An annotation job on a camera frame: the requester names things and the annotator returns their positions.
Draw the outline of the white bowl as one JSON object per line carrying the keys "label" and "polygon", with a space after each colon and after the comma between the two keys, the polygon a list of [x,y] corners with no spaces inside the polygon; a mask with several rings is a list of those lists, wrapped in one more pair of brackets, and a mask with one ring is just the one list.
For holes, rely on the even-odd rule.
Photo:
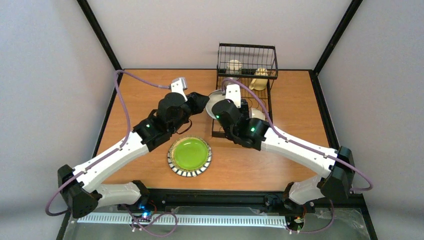
{"label": "white bowl", "polygon": [[216,115],[212,112],[212,108],[217,102],[224,100],[226,96],[220,89],[217,89],[211,92],[208,97],[209,100],[205,106],[205,110],[213,120],[216,120],[217,118]]}
{"label": "white bowl", "polygon": [[250,108],[250,110],[249,110],[249,117],[250,118],[257,118],[257,119],[260,119],[260,120],[265,120],[266,119],[264,113],[261,110],[257,109],[257,108]]}

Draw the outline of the tall patterned ceramic cup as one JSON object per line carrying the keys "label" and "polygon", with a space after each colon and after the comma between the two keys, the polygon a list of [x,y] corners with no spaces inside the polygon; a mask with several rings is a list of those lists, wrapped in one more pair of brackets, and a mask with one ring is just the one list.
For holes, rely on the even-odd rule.
{"label": "tall patterned ceramic cup", "polygon": [[237,59],[229,60],[226,64],[226,73],[229,75],[240,75],[243,63]]}

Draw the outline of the yellow ceramic mug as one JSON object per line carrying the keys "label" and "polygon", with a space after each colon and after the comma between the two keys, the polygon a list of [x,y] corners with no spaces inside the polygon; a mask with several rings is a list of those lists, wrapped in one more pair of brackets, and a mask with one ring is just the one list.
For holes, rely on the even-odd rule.
{"label": "yellow ceramic mug", "polygon": [[[256,77],[267,77],[268,70],[266,68],[258,68],[254,74]],[[248,86],[250,90],[263,91],[267,87],[267,78],[253,78]]]}

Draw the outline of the black wire dish rack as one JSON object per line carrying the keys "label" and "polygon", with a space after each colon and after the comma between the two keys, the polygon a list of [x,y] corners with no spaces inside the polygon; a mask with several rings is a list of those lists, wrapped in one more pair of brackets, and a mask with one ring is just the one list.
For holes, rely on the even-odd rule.
{"label": "black wire dish rack", "polygon": [[[239,60],[242,62],[241,74],[230,75],[226,73],[229,60]],[[255,76],[259,68],[268,70],[268,76]],[[250,108],[256,108],[263,113],[266,107],[269,116],[273,117],[271,89],[274,81],[278,78],[278,60],[276,47],[273,45],[241,44],[241,43],[220,43],[217,51],[216,65],[216,90],[221,90],[225,94],[225,87],[231,84],[224,79],[233,79],[249,89],[249,84],[254,78],[268,79],[266,88],[262,91],[245,90],[240,88],[242,104],[247,105],[249,115]],[[224,138],[224,130],[220,127],[217,119],[212,119],[211,135],[217,138]]]}

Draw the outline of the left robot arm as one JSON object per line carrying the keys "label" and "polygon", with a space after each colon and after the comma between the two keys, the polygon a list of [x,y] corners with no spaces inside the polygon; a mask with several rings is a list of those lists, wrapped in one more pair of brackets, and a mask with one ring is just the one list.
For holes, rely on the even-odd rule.
{"label": "left robot arm", "polygon": [[139,180],[125,184],[103,181],[131,161],[147,155],[171,139],[191,116],[204,111],[210,98],[197,92],[171,92],[147,118],[130,128],[128,136],[96,157],[57,171],[59,193],[75,219],[110,205],[133,205],[149,192]]}

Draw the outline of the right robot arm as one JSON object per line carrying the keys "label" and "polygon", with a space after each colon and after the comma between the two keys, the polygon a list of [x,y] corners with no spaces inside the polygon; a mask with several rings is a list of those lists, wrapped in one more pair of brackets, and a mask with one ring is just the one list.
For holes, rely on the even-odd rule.
{"label": "right robot arm", "polygon": [[286,198],[292,202],[303,205],[321,198],[336,202],[349,198],[354,172],[336,160],[352,160],[347,148],[323,147],[287,134],[265,120],[251,118],[230,99],[216,102],[209,112],[223,128],[225,137],[236,145],[281,155],[316,173],[286,187]]}

